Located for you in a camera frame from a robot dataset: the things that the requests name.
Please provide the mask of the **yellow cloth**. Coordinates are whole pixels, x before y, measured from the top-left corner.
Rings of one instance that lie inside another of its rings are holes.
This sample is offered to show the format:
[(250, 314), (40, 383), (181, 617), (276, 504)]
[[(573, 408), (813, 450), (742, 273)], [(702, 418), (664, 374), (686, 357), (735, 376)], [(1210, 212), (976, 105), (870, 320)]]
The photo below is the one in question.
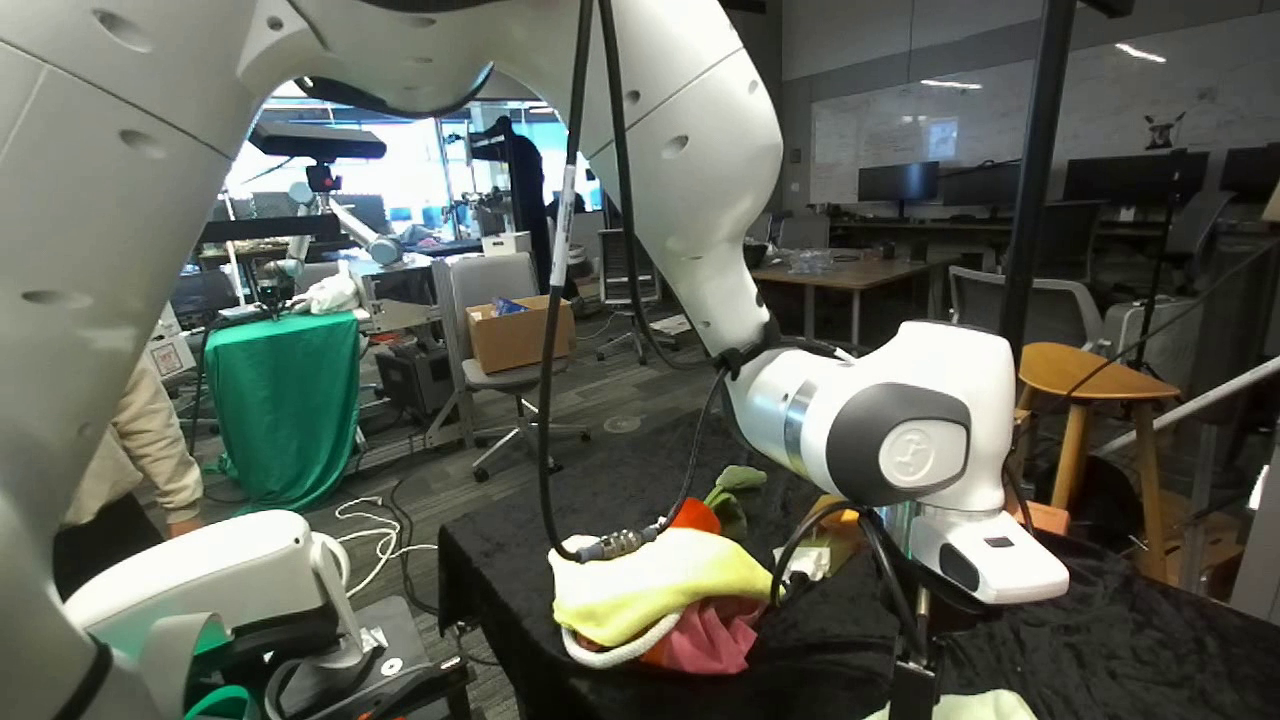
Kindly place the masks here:
[(591, 646), (617, 650), (696, 599), (768, 599), (771, 572), (735, 539), (667, 530), (617, 562), (566, 562), (554, 568), (554, 621)]

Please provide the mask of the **pink cloth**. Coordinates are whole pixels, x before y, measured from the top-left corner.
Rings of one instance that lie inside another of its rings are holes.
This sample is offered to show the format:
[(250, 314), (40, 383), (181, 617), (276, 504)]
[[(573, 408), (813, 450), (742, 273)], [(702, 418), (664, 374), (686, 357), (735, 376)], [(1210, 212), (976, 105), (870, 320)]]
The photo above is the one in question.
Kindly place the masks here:
[(759, 604), (686, 609), (673, 634), (646, 652), (646, 664), (686, 678), (742, 678), (757, 650), (759, 617)]

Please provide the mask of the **white cloth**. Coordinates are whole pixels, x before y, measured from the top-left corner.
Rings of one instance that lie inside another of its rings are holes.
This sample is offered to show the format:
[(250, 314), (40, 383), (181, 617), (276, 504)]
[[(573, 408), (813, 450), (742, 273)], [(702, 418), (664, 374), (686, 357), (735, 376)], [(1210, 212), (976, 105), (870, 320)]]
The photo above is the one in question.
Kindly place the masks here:
[(994, 689), (940, 698), (931, 720), (1038, 720), (1038, 714), (1019, 694)]

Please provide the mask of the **red plush carrot toy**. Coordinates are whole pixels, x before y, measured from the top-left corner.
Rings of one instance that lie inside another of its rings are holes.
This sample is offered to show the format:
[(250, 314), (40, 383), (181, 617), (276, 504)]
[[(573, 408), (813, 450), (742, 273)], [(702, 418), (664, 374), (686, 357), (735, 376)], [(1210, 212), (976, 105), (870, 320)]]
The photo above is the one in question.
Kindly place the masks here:
[(751, 464), (726, 464), (703, 496), (686, 496), (667, 518), (673, 530), (702, 530), (722, 538), (749, 531), (749, 504), (766, 491), (768, 474)]

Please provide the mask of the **small cardboard box on chair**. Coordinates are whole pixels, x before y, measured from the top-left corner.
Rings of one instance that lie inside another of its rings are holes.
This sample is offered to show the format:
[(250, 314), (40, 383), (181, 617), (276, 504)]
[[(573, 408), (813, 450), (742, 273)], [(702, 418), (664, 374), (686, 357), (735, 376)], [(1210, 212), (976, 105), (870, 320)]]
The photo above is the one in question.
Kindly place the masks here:
[(566, 360), (576, 344), (576, 317), (559, 308), (558, 339), (546, 339), (546, 295), (499, 295), (464, 308), (470, 344), (484, 374), (537, 370), (546, 351)]

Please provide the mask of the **office chair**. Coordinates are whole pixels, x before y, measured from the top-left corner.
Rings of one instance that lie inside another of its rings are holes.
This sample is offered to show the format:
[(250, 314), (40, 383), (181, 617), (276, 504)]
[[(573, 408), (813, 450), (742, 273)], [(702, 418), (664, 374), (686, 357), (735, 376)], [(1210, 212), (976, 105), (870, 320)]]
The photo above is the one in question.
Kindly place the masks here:
[[(464, 389), (464, 425), (470, 440), (482, 445), (482, 456), (471, 460), (471, 475), (488, 481), (496, 474), (496, 460), (506, 451), (532, 451), (537, 450), (537, 389), (540, 389), (540, 365), (516, 370), (516, 374), (484, 374), (470, 344), (464, 308), (499, 301), (499, 295), (546, 295), (532, 276), (532, 259), (524, 252), (514, 258), (446, 258), (438, 263), (438, 286), (446, 295), (446, 317), (454, 333), (454, 360), (456, 360), (456, 383)], [(496, 427), (482, 414), (482, 398), (496, 393), (514, 399), (514, 425)]]

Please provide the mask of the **green draped cloth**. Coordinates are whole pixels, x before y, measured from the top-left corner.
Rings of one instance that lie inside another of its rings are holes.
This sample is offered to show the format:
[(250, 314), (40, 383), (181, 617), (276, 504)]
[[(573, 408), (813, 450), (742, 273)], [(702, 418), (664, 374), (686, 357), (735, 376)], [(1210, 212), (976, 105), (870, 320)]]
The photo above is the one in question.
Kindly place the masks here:
[(347, 474), (361, 418), (347, 314), (217, 327), (204, 374), (228, 475), (255, 509), (308, 509)]

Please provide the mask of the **wooden stool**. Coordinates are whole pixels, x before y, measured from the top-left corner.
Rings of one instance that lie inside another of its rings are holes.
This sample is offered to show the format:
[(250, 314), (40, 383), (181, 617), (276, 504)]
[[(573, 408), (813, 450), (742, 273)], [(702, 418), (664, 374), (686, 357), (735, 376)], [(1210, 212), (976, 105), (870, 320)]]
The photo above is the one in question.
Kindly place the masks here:
[(1167, 519), (1166, 519), (1166, 475), (1156, 450), (1156, 408), (1178, 399), (1178, 389), (1127, 370), (1124, 360), (1038, 339), (1019, 351), (1019, 399), (1058, 399), (1065, 408), (1065, 435), (1052, 474), (1052, 496), (1038, 509), (1038, 519), (1052, 531), (1072, 530), (1072, 501), (1083, 488), (1083, 464), (1093, 456), (1093, 425), (1102, 414), (1116, 414), (1136, 440), (1136, 501), (1140, 501), (1140, 546), (1136, 558), (1149, 576), (1166, 572)]

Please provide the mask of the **black tripod pole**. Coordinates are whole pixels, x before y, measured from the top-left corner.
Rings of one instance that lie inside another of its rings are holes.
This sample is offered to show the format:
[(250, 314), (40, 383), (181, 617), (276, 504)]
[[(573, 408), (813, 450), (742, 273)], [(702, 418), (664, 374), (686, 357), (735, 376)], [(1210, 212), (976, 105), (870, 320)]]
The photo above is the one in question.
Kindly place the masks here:
[(1078, 0), (1044, 0), (1038, 86), (1031, 86), (1029, 137), (1023, 137), (1023, 160), (1019, 160), (1019, 185), (1016, 185), (1016, 223), (1007, 243), (1007, 276), (1006, 276), (1007, 286), (1001, 301), (1001, 335), (1014, 344), (1016, 360), (1019, 360), (1023, 325), (1029, 325), (1023, 317), (1029, 317), (1029, 294), (1031, 294), (1031, 243), (1044, 228), (1044, 196), (1049, 196), (1058, 119), (1061, 119), (1061, 95), (1065, 95), (1070, 51), (1072, 51), (1072, 20), (1078, 20)]

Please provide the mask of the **black table cloth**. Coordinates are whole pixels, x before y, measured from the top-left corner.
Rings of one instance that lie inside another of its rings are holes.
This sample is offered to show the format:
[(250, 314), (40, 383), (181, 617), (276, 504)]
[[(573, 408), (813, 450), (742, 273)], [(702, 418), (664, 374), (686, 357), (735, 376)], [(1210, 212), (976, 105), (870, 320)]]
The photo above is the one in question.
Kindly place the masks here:
[[(524, 720), (865, 720), (887, 705), (901, 617), (871, 562), (771, 613), (742, 678), (591, 673), (559, 652), (546, 538), (633, 525), (742, 456), (722, 418), (687, 414), (439, 530), (439, 613), (484, 634)], [(936, 617), (931, 670), (949, 694), (1014, 689), (1041, 720), (1280, 720), (1276, 624), (1096, 558), (1058, 604)]]

